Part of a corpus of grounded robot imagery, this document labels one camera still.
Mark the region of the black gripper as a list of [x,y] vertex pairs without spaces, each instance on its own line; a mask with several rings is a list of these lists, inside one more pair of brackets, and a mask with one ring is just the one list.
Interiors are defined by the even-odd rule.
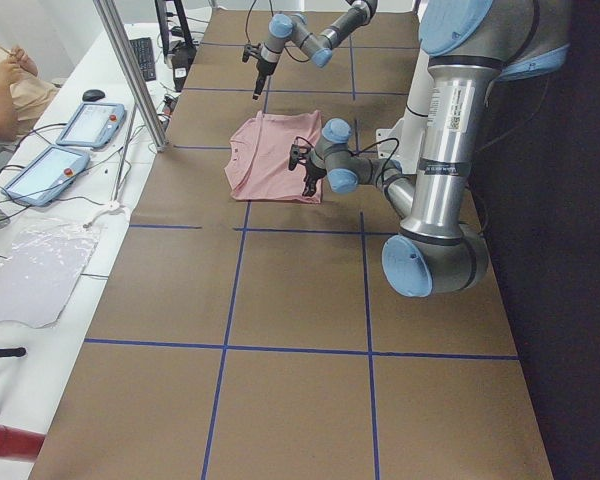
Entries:
[[266,59],[264,57],[260,57],[257,61],[257,71],[259,75],[256,78],[252,99],[258,100],[264,90],[265,87],[265,76],[264,75],[273,75],[277,64],[279,62],[279,57],[275,56],[273,59]]
[[304,177],[303,197],[319,196],[320,179],[325,177],[325,169],[316,166],[311,160],[305,161],[306,174]]

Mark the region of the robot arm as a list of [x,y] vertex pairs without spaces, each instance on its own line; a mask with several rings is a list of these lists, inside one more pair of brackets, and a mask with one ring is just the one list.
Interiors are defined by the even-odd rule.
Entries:
[[484,240],[460,222],[479,123],[492,86],[559,69],[569,48],[568,1],[429,1],[419,24],[413,83],[426,94],[400,122],[385,159],[348,147],[349,124],[328,121],[316,141],[295,140],[290,167],[303,166],[305,194],[326,179],[337,193],[378,188],[400,216],[382,266],[401,295],[426,297],[472,287],[484,276]]
[[334,50],[356,29],[368,25],[377,11],[377,1],[348,1],[349,9],[316,34],[309,30],[302,14],[276,13],[268,24],[268,36],[257,44],[246,44],[242,61],[257,60],[257,78],[252,98],[258,100],[289,42],[318,68],[329,63]]

